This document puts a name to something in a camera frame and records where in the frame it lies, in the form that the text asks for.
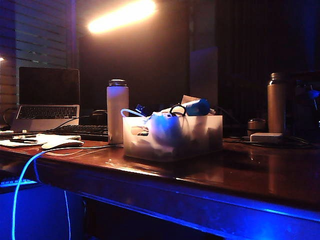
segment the stainless steel bottle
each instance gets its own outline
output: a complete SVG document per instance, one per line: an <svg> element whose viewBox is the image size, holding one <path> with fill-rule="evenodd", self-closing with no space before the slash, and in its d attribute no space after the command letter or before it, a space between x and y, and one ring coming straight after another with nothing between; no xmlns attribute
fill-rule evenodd
<svg viewBox="0 0 320 240"><path fill-rule="evenodd" d="M271 74L267 86L269 133L284 133L286 130L286 82L278 73Z"/></svg>
<svg viewBox="0 0 320 240"><path fill-rule="evenodd" d="M123 144L123 120L121 109L129 108L129 88L122 79L112 79L106 88L108 143Z"/></svg>

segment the laptop screen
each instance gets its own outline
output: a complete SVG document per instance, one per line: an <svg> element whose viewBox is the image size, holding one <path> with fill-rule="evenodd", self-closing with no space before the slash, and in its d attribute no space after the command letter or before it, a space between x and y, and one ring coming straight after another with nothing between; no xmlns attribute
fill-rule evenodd
<svg viewBox="0 0 320 240"><path fill-rule="evenodd" d="M20 105L78 105L79 70L20 67Z"/></svg>

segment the dark curtain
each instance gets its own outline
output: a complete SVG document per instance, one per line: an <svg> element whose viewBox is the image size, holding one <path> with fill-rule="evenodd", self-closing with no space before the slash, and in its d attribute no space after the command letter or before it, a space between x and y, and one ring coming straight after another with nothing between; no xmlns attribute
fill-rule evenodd
<svg viewBox="0 0 320 240"><path fill-rule="evenodd" d="M216 0L219 105L267 116L270 73L320 70L320 1Z"/></svg>

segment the white cable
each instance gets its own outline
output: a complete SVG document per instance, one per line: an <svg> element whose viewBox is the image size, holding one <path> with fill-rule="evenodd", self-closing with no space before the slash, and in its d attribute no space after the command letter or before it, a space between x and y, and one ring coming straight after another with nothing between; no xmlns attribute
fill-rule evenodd
<svg viewBox="0 0 320 240"><path fill-rule="evenodd" d="M140 113L138 113L138 112L136 112L136 111L132 111L132 110L126 109L126 108L123 108L123 109L121 109L121 111L120 111L122 117L126 117L126 115L124 115L124 112L128 112L128 113L131 113L131 114L135 114L135 115L138 115L138 116L143 117L143 118L146 117L146 116L143 116L142 114L140 114Z"/></svg>

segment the white water bottle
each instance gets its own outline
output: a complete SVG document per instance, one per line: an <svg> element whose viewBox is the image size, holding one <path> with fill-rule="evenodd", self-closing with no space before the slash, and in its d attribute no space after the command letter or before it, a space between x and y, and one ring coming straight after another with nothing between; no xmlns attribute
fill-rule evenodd
<svg viewBox="0 0 320 240"><path fill-rule="evenodd" d="M121 109L129 108L129 88L122 79L109 80L106 88L106 110L108 120L108 143L123 144L123 120Z"/></svg>

